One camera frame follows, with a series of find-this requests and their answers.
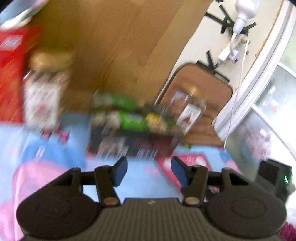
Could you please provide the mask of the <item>black wool product box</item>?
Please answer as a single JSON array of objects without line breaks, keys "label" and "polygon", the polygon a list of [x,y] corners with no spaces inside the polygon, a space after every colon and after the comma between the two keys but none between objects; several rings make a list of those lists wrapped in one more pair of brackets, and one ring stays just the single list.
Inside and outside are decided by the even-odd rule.
[{"label": "black wool product box", "polygon": [[[148,113],[156,113],[173,118],[170,111],[165,107],[145,101],[131,100],[135,101],[140,107],[140,112],[144,114],[144,117]],[[87,153],[97,157],[167,157],[173,153],[183,138],[183,133],[176,122],[175,125],[176,132],[173,135],[151,133],[149,129],[147,132],[121,130],[94,125],[91,113],[91,131]]]}]

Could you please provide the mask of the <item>green snack bag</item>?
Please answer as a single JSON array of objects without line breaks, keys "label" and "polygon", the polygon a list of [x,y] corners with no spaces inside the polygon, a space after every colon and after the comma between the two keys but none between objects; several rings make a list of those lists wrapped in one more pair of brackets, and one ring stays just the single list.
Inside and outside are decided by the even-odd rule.
[{"label": "green snack bag", "polygon": [[147,132],[148,124],[135,101],[108,92],[95,92],[91,101],[92,122],[97,126]]}]

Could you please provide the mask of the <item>green yellow packet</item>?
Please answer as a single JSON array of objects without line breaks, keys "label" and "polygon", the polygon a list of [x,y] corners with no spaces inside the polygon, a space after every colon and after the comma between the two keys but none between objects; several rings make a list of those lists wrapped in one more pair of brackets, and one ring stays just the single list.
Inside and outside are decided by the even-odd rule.
[{"label": "green yellow packet", "polygon": [[175,121],[170,116],[148,113],[145,120],[151,133],[173,135],[176,132]]}]

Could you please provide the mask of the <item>pecan jar gold lid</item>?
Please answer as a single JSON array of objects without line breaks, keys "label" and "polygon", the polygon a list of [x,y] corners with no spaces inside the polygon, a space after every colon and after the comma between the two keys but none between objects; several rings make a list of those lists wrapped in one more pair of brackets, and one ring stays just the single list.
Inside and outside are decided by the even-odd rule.
[{"label": "pecan jar gold lid", "polygon": [[206,110],[206,97],[189,82],[183,82],[174,92],[169,109],[176,124],[186,135]]}]

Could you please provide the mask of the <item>cartoon pig bed sheet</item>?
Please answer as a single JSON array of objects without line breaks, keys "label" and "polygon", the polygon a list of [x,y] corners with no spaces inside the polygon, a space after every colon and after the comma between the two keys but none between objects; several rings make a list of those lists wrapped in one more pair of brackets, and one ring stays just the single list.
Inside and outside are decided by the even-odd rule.
[{"label": "cartoon pig bed sheet", "polygon": [[[89,117],[84,113],[65,114],[62,129],[48,135],[1,123],[1,240],[22,238],[15,212],[27,196],[70,168],[86,172],[116,162],[85,154],[89,132]],[[128,171],[116,192],[120,200],[181,197],[170,158],[128,158]]]}]

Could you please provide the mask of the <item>brown seat cushion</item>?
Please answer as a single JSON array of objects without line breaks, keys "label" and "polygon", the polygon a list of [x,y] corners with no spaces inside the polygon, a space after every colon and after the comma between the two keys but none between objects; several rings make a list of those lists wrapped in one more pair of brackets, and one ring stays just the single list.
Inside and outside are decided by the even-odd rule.
[{"label": "brown seat cushion", "polygon": [[179,67],[157,103],[169,108],[183,132],[183,143],[222,146],[214,120],[229,102],[232,87],[197,64]]}]

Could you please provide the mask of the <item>cashew jar gold lid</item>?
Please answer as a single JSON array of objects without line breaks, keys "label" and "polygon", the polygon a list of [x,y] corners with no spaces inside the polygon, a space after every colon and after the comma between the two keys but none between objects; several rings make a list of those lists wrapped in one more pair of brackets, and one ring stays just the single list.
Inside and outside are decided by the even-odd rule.
[{"label": "cashew jar gold lid", "polygon": [[59,127],[73,61],[70,51],[38,50],[30,56],[29,71],[23,78],[23,121],[27,128]]}]

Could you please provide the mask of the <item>white power strip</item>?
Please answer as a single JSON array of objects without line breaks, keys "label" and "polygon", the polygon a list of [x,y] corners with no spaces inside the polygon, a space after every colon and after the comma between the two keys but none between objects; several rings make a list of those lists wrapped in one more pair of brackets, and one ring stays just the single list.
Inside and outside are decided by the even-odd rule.
[{"label": "white power strip", "polygon": [[218,62],[226,63],[230,61],[233,64],[238,63],[240,60],[239,47],[246,44],[250,39],[246,35],[239,35],[235,40],[230,41],[226,48],[219,54]]}]

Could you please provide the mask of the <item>wooden headboard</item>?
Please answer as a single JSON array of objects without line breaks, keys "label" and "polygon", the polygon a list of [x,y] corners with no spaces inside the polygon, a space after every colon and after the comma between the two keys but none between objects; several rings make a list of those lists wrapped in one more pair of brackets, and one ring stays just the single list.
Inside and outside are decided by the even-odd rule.
[{"label": "wooden headboard", "polygon": [[49,1],[33,17],[40,47],[75,54],[67,110],[88,111],[96,90],[152,102],[210,1]]}]

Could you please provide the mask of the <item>red gift bag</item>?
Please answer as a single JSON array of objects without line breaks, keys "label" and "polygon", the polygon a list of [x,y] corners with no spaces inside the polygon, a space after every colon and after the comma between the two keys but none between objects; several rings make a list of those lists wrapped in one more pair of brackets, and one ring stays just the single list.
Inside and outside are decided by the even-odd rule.
[{"label": "red gift bag", "polygon": [[40,25],[1,31],[1,121],[23,122],[23,77],[42,31]]}]

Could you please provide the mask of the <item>white light bulb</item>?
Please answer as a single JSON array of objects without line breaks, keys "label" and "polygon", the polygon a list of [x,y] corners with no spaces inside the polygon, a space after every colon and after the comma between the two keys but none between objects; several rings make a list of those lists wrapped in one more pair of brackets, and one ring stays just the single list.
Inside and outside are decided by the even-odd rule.
[{"label": "white light bulb", "polygon": [[256,17],[259,11],[259,0],[236,0],[235,9],[238,13],[233,32],[239,35],[249,19]]}]

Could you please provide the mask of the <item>window frame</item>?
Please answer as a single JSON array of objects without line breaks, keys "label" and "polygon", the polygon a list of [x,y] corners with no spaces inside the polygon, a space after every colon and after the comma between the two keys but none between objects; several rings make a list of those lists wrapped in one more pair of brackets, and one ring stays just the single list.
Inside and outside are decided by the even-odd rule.
[{"label": "window frame", "polygon": [[295,166],[295,7],[289,1],[215,131],[240,168],[265,159]]}]

